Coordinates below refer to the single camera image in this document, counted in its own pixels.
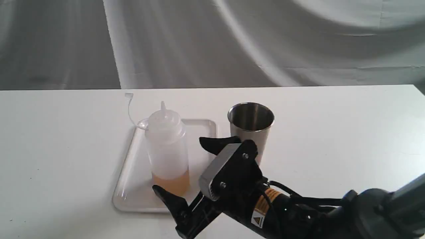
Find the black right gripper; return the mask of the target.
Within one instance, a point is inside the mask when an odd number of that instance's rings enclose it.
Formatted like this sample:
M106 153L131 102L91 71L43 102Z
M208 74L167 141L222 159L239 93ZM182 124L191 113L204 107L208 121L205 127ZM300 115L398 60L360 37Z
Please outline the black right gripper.
M205 151L217 156L227 145L241 143L241 139L200 137L199 143ZM293 204L290 197L266 186L251 194L217 201L203 197L197 206L196 198L188 205L185 198L161 186L153 185L152 189L169 210L177 233L184 239L194 239L222 213L267 239L307 239L319 218L317 210Z

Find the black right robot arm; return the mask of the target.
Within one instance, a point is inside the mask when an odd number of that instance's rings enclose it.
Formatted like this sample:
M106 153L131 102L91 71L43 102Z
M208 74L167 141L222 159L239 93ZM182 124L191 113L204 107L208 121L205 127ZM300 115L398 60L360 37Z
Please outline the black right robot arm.
M183 239L225 214L266 239L419 239L424 236L424 175L397 191L354 190L340 199L303 197L262 174L254 141L200 137L214 159L191 204L158 185Z

